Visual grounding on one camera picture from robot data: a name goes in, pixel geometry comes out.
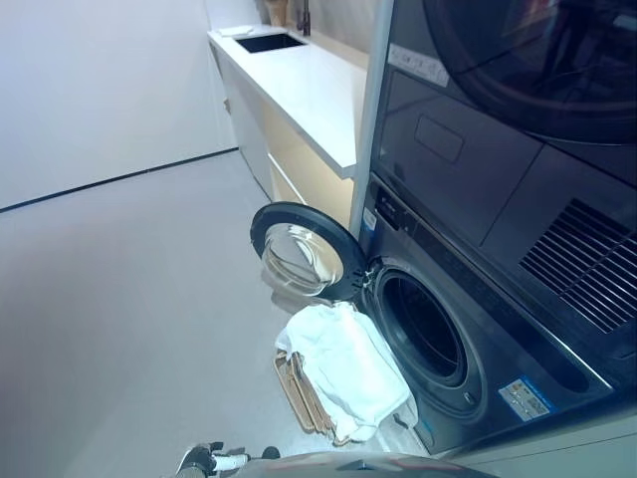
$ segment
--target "dryer vent grille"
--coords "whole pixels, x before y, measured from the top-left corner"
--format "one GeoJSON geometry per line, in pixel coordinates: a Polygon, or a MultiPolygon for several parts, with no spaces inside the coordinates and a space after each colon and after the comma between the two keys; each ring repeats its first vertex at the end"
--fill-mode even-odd
{"type": "Polygon", "coordinates": [[[637,234],[572,200],[521,266],[605,334],[637,316],[637,234]]]}

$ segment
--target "cabinet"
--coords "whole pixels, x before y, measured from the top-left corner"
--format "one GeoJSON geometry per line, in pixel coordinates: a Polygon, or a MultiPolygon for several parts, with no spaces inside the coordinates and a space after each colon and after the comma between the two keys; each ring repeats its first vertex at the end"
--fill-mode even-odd
{"type": "MultiPolygon", "coordinates": [[[[250,35],[281,33],[254,27],[250,35]]],[[[273,201],[315,207],[348,228],[366,72],[310,43],[250,54],[209,33],[239,148],[273,201]]]]}

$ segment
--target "sink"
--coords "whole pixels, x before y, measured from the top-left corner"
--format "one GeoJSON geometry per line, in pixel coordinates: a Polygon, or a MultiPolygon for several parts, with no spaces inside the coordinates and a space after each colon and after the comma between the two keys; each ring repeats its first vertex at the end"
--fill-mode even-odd
{"type": "Polygon", "coordinates": [[[281,50],[282,48],[300,47],[306,44],[287,33],[267,35],[264,37],[252,37],[235,40],[239,45],[250,53],[269,52],[271,50],[281,50]]]}

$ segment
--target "faucet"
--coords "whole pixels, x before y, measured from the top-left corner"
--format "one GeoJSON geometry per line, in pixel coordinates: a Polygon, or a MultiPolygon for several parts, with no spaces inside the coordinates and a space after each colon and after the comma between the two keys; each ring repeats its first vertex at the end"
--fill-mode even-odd
{"type": "Polygon", "coordinates": [[[303,36],[308,37],[312,29],[312,22],[310,20],[310,0],[304,0],[303,2],[303,14],[298,13],[297,30],[303,30],[303,36]]]}

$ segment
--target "black trim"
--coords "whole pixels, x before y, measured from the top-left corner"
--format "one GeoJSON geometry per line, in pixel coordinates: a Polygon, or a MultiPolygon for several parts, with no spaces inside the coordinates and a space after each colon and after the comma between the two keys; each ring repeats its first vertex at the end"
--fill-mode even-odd
{"type": "Polygon", "coordinates": [[[342,278],[318,294],[330,301],[346,301],[358,294],[365,277],[366,260],[358,242],[331,217],[296,202],[273,202],[262,207],[252,220],[250,239],[259,257],[266,249],[268,229],[276,224],[295,224],[322,237],[334,248],[342,262],[342,278]]]}
{"type": "Polygon", "coordinates": [[[35,199],[29,199],[28,201],[19,202],[17,204],[13,204],[11,206],[0,208],[0,214],[3,212],[9,212],[14,209],[18,209],[24,206],[30,206],[32,204],[37,204],[38,202],[47,201],[49,199],[55,199],[56,197],[66,196],[67,194],[72,194],[74,192],[84,191],[85,189],[91,189],[96,186],[103,186],[105,184],[109,184],[110,182],[120,181],[122,179],[129,179],[130,177],[141,176],[143,174],[147,174],[148,172],[160,171],[161,169],[168,169],[169,167],[181,166],[183,164],[188,164],[189,162],[200,161],[202,159],[208,159],[210,157],[220,156],[221,154],[227,154],[228,152],[238,151],[238,147],[232,147],[230,149],[224,149],[223,151],[212,152],[210,154],[204,154],[202,156],[191,157],[190,159],[183,159],[181,161],[170,162],[168,164],[162,164],[160,166],[155,166],[149,169],[144,169],[142,171],[131,172],[129,174],[124,174],[122,176],[112,177],[110,179],[105,179],[103,181],[92,182],[91,184],[86,184],[84,186],[74,187],[72,189],[66,189],[64,191],[55,192],[53,194],[48,194],[46,196],[37,197],[35,199]]]}

